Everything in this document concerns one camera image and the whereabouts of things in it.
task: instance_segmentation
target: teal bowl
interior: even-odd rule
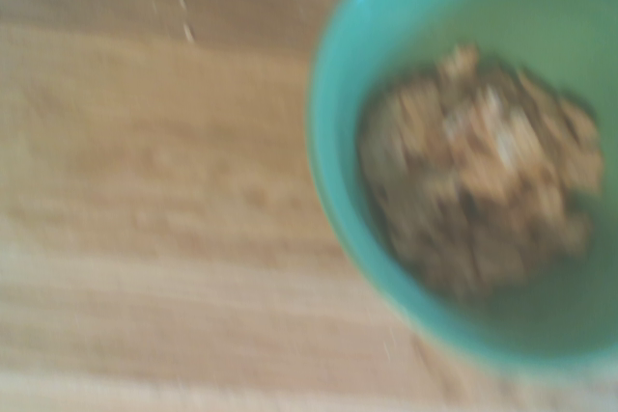
[[[393,259],[355,149],[367,96],[459,41],[587,101],[606,162],[603,197],[579,205],[595,222],[589,256],[468,306],[427,291]],[[323,208],[347,254],[413,326],[501,371],[618,366],[618,0],[342,0],[312,79],[307,150]]]

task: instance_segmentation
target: wooden surface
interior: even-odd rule
[[[348,263],[305,160],[335,0],[0,0],[0,410],[616,410],[497,378]]]

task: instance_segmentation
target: turquoise bowl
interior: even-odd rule
[[[593,108],[606,161],[586,260],[563,260],[525,288],[460,306],[393,259],[355,150],[369,93],[404,69],[474,41]],[[506,372],[597,373],[618,366],[618,0],[342,0],[320,46],[306,112],[323,208],[347,254],[413,326]]]

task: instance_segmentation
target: wood grain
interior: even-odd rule
[[[0,0],[0,410],[618,406],[427,344],[348,263],[302,127],[334,1]]]

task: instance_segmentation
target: bowl rim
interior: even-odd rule
[[[331,48],[336,46],[336,38],[340,34],[339,30],[343,18],[354,3],[355,0],[339,0],[323,28],[319,46],[313,57],[304,111],[305,145],[311,176],[330,227],[335,232],[337,240],[350,261],[374,287],[381,298],[388,303],[395,315],[399,316],[412,330],[420,332],[425,339],[437,343],[457,357],[471,360],[481,368],[489,368],[508,375],[525,373],[548,382],[570,380],[576,375],[578,379],[581,379],[582,375],[597,377],[618,372],[618,366],[613,365],[618,363],[611,362],[616,359],[616,354],[618,354],[618,343],[583,353],[566,354],[547,359],[539,358],[533,354],[521,354],[500,349],[487,344],[469,345],[465,340],[459,338],[456,332],[438,330],[435,323],[418,316],[392,288],[383,285],[353,251],[349,238],[334,212],[335,206],[326,186],[327,182],[323,179],[319,162],[320,155],[316,150],[316,122],[312,115],[314,108],[320,105],[318,96],[321,94],[328,69],[326,58]]]

